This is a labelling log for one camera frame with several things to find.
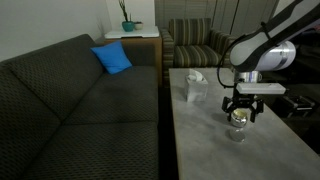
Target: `marble table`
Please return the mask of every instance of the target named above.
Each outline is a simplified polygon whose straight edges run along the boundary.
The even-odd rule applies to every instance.
[[[319,179],[320,158],[267,106],[255,123],[242,132],[244,142],[235,142],[229,131],[237,129],[221,109],[224,89],[215,68],[195,69],[209,83],[206,100],[187,102],[184,91],[188,69],[170,69],[172,111],[179,178],[202,179]],[[230,69],[221,69],[225,84],[233,84]]]

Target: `dark gray sofa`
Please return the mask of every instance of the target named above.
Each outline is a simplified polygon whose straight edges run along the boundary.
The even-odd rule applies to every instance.
[[[0,179],[158,179],[154,47],[124,46],[133,67],[110,75],[94,46],[0,63]]]

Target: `sofa armrest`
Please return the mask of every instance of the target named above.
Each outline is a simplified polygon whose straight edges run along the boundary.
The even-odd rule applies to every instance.
[[[169,68],[173,67],[174,41],[167,29],[161,29],[163,85],[169,85]]]
[[[133,66],[155,66],[155,47],[153,44],[122,44],[124,52]]]
[[[235,39],[237,39],[237,37],[227,33],[223,33],[221,31],[211,29],[209,46],[222,56],[223,53],[229,47],[229,45]],[[230,66],[231,66],[231,63],[230,63],[230,51],[229,51],[225,56],[223,67],[230,67]]]

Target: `blue pillow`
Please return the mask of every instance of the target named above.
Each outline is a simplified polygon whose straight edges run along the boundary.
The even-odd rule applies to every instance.
[[[121,41],[115,41],[102,47],[94,47],[91,50],[110,74],[118,73],[132,66],[123,51]]]

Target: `armchair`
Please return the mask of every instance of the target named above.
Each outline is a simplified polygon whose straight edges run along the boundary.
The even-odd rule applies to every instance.
[[[171,19],[160,30],[163,48],[163,84],[169,85],[169,68],[215,67],[223,52],[236,39],[211,29],[211,19]],[[230,67],[229,53],[223,67]]]

